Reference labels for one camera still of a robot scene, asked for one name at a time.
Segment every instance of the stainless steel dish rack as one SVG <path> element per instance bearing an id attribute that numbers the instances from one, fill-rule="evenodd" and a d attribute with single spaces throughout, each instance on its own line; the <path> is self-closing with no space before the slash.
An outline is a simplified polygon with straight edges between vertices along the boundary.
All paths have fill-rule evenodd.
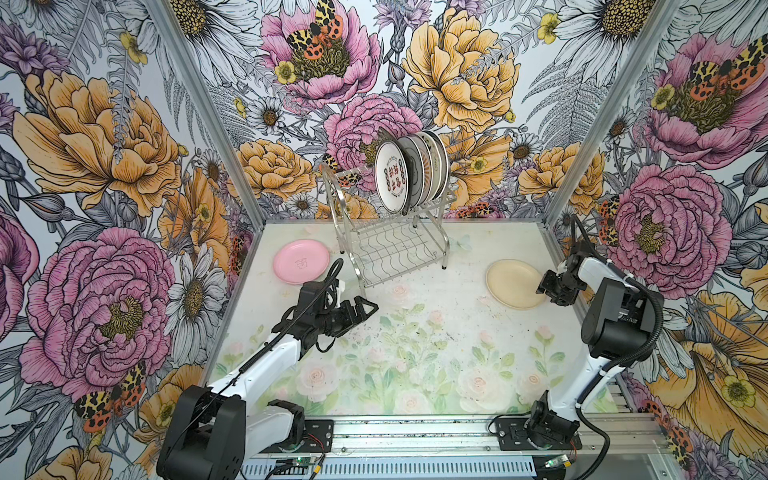
<path id="1" fill-rule="evenodd" d="M 372 168 L 357 167 L 336 173 L 330 166 L 320 165 L 339 249 L 349 256 L 360 289 L 365 292 L 366 287 L 431 263 L 442 262 L 445 269 L 450 242 L 442 226 L 442 215 L 445 206 L 456 199 L 449 189 L 449 182 L 438 198 L 411 208 L 404 215 L 353 219 L 339 178 L 363 175 L 369 170 Z"/>

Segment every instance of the floral tablecloth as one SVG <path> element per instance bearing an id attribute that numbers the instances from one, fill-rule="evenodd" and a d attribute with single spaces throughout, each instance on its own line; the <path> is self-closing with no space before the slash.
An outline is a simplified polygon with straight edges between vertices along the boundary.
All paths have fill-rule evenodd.
<path id="1" fill-rule="evenodd" d="M 551 303 L 509 309 L 485 286 L 485 271 L 501 258 L 552 268 L 535 223 L 449 223 L 449 268 L 431 265 L 366 291 L 380 310 L 328 353 L 312 349 L 266 391 L 302 405 L 307 415 L 415 415 L 526 412 L 561 382 L 579 348 L 575 311 Z M 245 290 L 210 379 L 255 352 L 298 297 L 271 270 L 282 245 L 313 238 L 339 256 L 330 224 L 270 224 L 247 274 Z M 357 294 L 346 262 L 344 298 Z M 327 341 L 321 339 L 321 346 Z M 615 412 L 610 393 L 586 408 Z"/>

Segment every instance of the metal pole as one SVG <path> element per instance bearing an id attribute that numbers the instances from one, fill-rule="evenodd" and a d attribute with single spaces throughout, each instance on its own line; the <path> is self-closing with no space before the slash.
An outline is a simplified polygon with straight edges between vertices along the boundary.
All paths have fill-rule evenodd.
<path id="1" fill-rule="evenodd" d="M 205 127 L 214 141 L 214 147 L 219 151 L 224 166 L 232 177 L 235 188 L 240 193 L 240 199 L 243 201 L 243 207 L 248 215 L 257 225 L 259 230 L 263 229 L 265 217 L 252 195 L 250 184 L 245 178 L 243 168 L 235 157 L 234 149 L 227 131 L 224 129 L 223 122 L 214 106 L 205 85 L 205 80 L 200 70 L 197 68 L 197 59 L 190 49 L 184 33 L 181 31 L 176 15 L 166 0 L 145 2 L 157 32 L 160 34 L 162 42 L 173 59 L 174 72 L 177 77 L 184 80 L 184 85 L 190 92 L 190 97 L 194 101 L 200 117 L 205 122 Z"/>
<path id="2" fill-rule="evenodd" d="M 571 168 L 558 188 L 558 192 L 552 199 L 547 209 L 545 224 L 552 228 L 563 208 L 568 203 L 571 195 L 576 190 L 581 177 L 587 171 L 592 158 L 597 154 L 598 147 L 603 141 L 605 132 L 611 128 L 616 112 L 621 108 L 621 102 L 629 95 L 630 88 L 640 76 L 651 53 L 654 55 L 658 49 L 661 33 L 669 28 L 672 19 L 677 13 L 680 0 L 657 0 L 651 9 L 645 26 L 637 36 L 632 51 L 622 68 L 616 75 L 616 81 L 608 92 L 607 97 L 600 106 L 597 117 L 587 133 L 587 137 L 581 142 L 576 158 Z"/>

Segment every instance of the beige plate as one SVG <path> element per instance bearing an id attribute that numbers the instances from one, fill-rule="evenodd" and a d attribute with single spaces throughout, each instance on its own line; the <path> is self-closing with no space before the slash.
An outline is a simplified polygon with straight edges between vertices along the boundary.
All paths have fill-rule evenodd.
<path id="1" fill-rule="evenodd" d="M 485 273 L 485 284 L 491 295 L 506 306 L 528 310 L 546 300 L 543 293 L 536 293 L 541 273 L 520 260 L 499 260 L 491 264 Z"/>

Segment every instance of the pink plate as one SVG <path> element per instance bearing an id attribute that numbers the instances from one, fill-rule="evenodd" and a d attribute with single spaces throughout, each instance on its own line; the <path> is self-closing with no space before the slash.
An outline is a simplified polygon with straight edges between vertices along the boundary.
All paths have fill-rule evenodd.
<path id="1" fill-rule="evenodd" d="M 272 270 L 283 282 L 301 285 L 322 275 L 330 257 L 326 246 L 317 240 L 296 240 L 277 252 Z"/>

